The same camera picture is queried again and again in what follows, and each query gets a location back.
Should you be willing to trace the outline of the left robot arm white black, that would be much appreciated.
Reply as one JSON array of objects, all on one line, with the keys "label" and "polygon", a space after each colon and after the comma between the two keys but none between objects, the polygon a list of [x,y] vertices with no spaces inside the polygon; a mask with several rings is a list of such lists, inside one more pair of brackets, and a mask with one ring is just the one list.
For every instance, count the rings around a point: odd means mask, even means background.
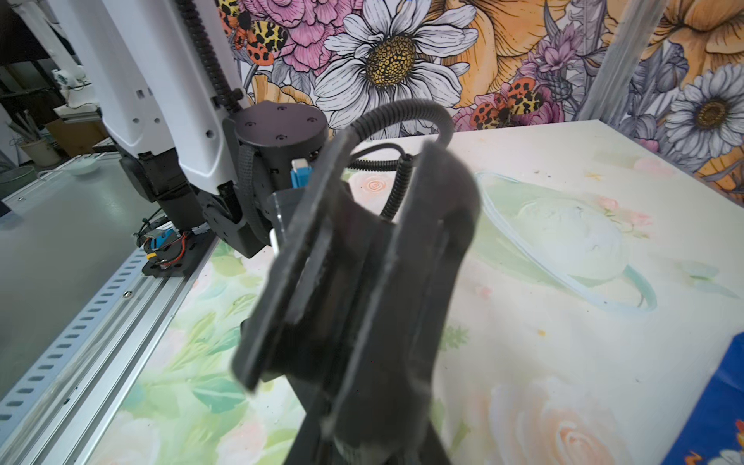
[{"label": "left robot arm white black", "polygon": [[54,1],[91,75],[108,132],[156,184],[168,174],[186,194],[168,209],[207,223],[246,257],[282,242],[269,284],[234,356],[248,389],[287,375],[316,382],[324,346],[290,326],[300,275],[321,220],[329,165],[296,189],[290,162],[321,149],[325,116],[304,104],[249,105],[217,11],[207,1]]}]

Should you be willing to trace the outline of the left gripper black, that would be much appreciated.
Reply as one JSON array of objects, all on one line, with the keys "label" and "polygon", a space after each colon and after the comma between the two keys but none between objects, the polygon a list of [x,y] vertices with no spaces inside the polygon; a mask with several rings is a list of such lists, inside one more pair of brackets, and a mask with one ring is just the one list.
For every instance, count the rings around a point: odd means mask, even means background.
[{"label": "left gripper black", "polygon": [[251,316],[241,324],[240,382],[257,384],[287,374],[298,360],[296,326],[301,316],[293,315],[293,298],[307,259],[304,226],[290,232],[292,219],[301,209],[304,187],[272,193],[269,244],[274,252],[265,286]]}]

